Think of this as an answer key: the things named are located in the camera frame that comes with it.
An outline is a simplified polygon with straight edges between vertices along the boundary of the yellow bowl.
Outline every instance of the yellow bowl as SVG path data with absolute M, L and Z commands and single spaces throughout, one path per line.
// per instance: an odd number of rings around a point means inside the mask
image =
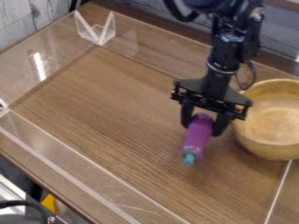
M 299 80 L 261 81 L 242 94 L 256 104 L 233 123 L 241 144 L 270 160 L 299 158 Z

